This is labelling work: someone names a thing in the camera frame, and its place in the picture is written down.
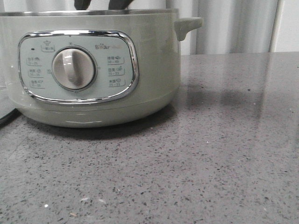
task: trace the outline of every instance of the control panel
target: control panel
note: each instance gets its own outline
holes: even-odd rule
[[[120,31],[29,33],[19,43],[19,70],[26,92],[52,104],[120,99],[139,79],[134,43]]]

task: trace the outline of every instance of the brand logo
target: brand logo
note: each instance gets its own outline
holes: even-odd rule
[[[109,49],[121,49],[120,45],[105,45],[100,43],[99,45],[95,45],[96,50],[109,50]]]

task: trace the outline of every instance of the cooker base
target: cooker base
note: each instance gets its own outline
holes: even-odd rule
[[[88,128],[118,125],[149,116],[168,105],[177,90],[160,98],[138,105],[95,111],[47,111],[27,107],[18,108],[26,117],[60,127]]]

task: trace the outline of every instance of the chrome trim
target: chrome trim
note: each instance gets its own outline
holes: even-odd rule
[[[21,44],[23,41],[25,41],[28,38],[38,38],[38,37],[45,37],[45,36],[63,36],[63,35],[83,35],[83,36],[108,36],[108,37],[115,37],[122,39],[128,46],[129,53],[131,56],[131,63],[132,63],[132,70],[133,70],[133,79],[130,83],[130,85],[124,89],[123,91],[107,97],[102,98],[93,98],[93,99],[51,99],[51,98],[45,98],[39,95],[34,94],[32,91],[30,91],[21,75]],[[55,104],[55,105],[88,105],[88,104],[98,104],[98,103],[104,103],[109,102],[112,100],[117,100],[120,98],[123,98],[130,94],[137,86],[139,81],[139,67],[138,67],[138,60],[137,60],[137,53],[135,50],[134,43],[132,39],[125,33],[121,31],[116,30],[52,30],[52,31],[41,31],[41,32],[32,32],[24,35],[18,45],[19,50],[19,57],[18,57],[18,66],[19,66],[19,77],[21,80],[21,84],[26,91],[32,98],[35,98],[37,100],[40,100],[45,103],[49,104]]]
[[[177,13],[178,9],[131,9],[131,10],[79,10],[44,12],[0,12],[0,16],[78,16],[78,15],[134,15]]]

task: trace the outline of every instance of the control knob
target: control knob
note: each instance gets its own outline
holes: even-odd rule
[[[53,75],[65,88],[82,89],[94,78],[95,68],[91,57],[83,50],[67,48],[61,50],[53,60]]]

